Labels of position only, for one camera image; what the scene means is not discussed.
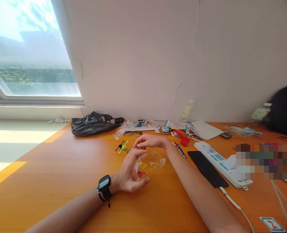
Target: watch face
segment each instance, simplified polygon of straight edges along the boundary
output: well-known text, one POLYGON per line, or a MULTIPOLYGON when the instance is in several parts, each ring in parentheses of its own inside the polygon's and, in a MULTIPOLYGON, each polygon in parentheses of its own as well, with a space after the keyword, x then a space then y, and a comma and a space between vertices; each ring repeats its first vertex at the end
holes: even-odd
POLYGON ((106 185, 108 185, 109 183, 109 176, 106 175, 104 178, 101 178, 101 180, 99 181, 99 189, 102 189, 103 187, 105 187, 106 185))

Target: eyeglasses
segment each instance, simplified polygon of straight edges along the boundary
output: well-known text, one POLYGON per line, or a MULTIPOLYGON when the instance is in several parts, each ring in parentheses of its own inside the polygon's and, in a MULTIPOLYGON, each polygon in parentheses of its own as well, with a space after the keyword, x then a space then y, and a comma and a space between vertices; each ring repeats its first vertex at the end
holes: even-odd
POLYGON ((130 136, 132 134, 134 134, 135 137, 140 137, 142 135, 142 132, 141 131, 134 131, 134 132, 125 131, 124 136, 130 136))

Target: black plastic bag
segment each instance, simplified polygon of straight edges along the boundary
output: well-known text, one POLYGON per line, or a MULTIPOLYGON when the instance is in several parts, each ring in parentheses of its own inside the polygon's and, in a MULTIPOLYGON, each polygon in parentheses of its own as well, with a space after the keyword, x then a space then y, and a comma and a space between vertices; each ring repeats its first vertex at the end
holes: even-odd
POLYGON ((75 136, 86 137, 111 131, 124 122, 124 118, 122 117, 115 118, 115 124, 107 122, 112 119, 112 116, 108 114, 92 112, 83 118, 72 118, 71 131, 75 136))

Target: smartwatch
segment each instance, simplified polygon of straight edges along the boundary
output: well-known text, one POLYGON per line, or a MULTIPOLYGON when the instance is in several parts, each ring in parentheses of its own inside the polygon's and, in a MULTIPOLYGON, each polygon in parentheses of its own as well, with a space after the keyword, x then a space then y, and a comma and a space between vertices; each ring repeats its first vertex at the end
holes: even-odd
POLYGON ((97 191, 100 199, 103 202, 109 200, 112 197, 112 193, 109 190, 110 184, 111 184, 111 178, 109 175, 106 175, 99 180, 97 191))

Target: black toy piece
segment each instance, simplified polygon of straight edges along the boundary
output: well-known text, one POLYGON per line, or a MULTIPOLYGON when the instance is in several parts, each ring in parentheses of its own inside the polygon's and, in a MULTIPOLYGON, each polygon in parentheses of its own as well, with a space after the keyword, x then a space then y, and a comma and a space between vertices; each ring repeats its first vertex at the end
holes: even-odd
POLYGON ((121 149, 123 143, 124 143, 124 141, 121 144, 119 144, 119 146, 117 147, 117 149, 115 151, 117 151, 118 149, 121 149))

